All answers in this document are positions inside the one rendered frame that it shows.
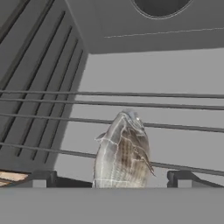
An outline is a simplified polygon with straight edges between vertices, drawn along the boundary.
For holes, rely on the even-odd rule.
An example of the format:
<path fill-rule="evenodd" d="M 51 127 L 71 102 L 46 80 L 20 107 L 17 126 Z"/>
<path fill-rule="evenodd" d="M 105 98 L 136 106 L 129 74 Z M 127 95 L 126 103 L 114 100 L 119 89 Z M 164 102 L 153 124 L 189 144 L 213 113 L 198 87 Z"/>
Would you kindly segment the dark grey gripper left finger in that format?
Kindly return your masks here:
<path fill-rule="evenodd" d="M 10 184 L 10 187 L 47 188 L 55 187 L 56 182 L 56 171 L 35 171 L 27 178 Z"/>

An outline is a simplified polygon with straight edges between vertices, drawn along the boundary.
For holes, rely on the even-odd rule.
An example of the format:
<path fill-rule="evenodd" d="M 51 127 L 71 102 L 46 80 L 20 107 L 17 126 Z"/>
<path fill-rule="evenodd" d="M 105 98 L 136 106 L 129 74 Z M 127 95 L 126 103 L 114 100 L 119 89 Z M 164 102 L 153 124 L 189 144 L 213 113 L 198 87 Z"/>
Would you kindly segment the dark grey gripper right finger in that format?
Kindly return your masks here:
<path fill-rule="evenodd" d="M 191 171 L 168 171 L 167 186 L 174 188 L 195 188 L 195 187 L 219 187 L 224 188 L 224 185 L 219 185 L 211 181 L 199 178 Z"/>

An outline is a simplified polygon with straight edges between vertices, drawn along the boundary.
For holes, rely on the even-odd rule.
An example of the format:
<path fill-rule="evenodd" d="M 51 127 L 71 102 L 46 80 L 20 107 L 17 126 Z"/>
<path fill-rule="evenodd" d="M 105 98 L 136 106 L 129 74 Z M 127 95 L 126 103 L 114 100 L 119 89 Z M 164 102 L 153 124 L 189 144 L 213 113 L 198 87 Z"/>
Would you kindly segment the grey striped fish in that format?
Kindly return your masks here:
<path fill-rule="evenodd" d="M 138 113 L 119 112 L 107 131 L 96 139 L 99 149 L 93 170 L 93 188 L 145 188 L 154 169 L 149 138 Z"/>

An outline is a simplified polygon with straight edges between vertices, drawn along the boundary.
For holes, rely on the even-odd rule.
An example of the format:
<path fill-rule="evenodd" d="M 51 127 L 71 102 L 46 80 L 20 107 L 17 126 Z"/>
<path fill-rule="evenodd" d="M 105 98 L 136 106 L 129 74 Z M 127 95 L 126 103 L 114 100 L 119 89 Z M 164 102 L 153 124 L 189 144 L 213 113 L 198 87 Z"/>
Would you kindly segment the grey oven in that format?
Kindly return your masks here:
<path fill-rule="evenodd" d="M 0 0 L 0 90 L 224 95 L 224 0 Z M 224 106 L 223 99 L 0 94 Z M 0 113 L 224 128 L 224 111 L 0 101 Z M 109 124 L 0 116 L 0 185 L 55 171 L 91 184 Z M 145 127 L 154 162 L 224 172 L 224 133 Z M 167 185 L 153 165 L 150 186 Z"/>

